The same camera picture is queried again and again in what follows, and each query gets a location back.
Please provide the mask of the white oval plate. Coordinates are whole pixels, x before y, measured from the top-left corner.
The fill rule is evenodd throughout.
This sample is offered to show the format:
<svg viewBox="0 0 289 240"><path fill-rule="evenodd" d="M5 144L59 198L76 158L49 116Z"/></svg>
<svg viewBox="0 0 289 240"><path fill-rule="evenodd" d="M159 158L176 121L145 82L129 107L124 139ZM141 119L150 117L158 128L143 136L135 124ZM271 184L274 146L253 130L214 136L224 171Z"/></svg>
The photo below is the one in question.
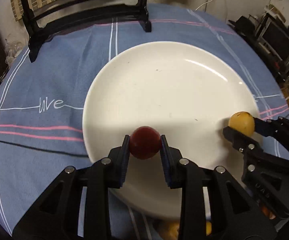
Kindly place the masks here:
<svg viewBox="0 0 289 240"><path fill-rule="evenodd" d="M259 116L242 78L219 57L179 42L150 42L120 53L96 75L83 110L83 137L96 162L141 126L198 166L225 167L236 180L243 157L222 130L237 112Z"/></svg>

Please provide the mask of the dark red plum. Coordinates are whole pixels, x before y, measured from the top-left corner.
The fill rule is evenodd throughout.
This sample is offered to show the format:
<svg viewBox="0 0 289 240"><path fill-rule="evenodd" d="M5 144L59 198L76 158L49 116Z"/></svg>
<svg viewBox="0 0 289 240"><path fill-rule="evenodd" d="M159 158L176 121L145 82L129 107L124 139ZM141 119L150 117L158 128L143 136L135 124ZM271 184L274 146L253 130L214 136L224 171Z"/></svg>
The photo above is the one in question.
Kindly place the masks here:
<svg viewBox="0 0 289 240"><path fill-rule="evenodd" d="M159 132L149 126L137 128L130 137L130 153L140 160L152 158L159 152L160 146L161 136Z"/></svg>

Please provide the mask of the orange kumquat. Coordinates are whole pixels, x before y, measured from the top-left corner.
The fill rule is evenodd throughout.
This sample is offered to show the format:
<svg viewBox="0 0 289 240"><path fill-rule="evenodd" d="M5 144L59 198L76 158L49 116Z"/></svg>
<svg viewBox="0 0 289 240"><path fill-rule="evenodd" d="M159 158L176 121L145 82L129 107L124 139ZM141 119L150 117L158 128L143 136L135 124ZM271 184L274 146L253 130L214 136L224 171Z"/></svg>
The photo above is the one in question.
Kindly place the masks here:
<svg viewBox="0 0 289 240"><path fill-rule="evenodd" d="M212 232L212 224L210 221L206 222L206 235L209 236Z"/></svg>

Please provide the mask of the black shelf with monitor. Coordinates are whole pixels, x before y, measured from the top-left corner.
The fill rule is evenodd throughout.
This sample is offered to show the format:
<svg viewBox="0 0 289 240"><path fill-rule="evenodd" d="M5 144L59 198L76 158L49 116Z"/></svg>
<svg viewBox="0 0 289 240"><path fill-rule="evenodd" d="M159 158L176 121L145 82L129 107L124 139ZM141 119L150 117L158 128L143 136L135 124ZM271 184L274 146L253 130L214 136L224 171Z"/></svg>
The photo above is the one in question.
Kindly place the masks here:
<svg viewBox="0 0 289 240"><path fill-rule="evenodd" d="M262 20L252 16L229 20L228 25L256 52L277 83L289 80L289 25L266 13Z"/></svg>

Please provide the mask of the blue striped tablecloth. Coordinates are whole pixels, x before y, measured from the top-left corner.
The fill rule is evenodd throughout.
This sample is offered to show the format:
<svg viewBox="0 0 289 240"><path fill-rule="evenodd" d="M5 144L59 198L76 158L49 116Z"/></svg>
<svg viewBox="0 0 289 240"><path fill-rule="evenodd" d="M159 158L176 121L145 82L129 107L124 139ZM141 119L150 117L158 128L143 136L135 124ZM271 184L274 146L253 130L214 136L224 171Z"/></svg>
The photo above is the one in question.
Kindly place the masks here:
<svg viewBox="0 0 289 240"><path fill-rule="evenodd" d="M0 225L6 234L66 166L89 166L82 142L86 94L105 64L128 48L152 41L200 47L243 78L262 118L289 118L288 101L265 64L224 22L171 5L148 10L149 33L137 22L109 20L53 37L34 62L28 48L16 58L0 85Z"/></svg>

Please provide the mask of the small yellow-brown fruit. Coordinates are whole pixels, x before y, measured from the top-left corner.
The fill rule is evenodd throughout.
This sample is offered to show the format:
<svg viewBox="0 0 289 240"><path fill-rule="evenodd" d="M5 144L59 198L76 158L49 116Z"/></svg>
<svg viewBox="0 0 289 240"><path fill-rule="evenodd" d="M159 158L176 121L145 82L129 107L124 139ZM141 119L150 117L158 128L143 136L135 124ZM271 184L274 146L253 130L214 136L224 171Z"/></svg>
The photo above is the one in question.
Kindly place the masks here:
<svg viewBox="0 0 289 240"><path fill-rule="evenodd" d="M248 112L233 114L229 119L228 126L248 137L252 137L255 132L255 120Z"/></svg>

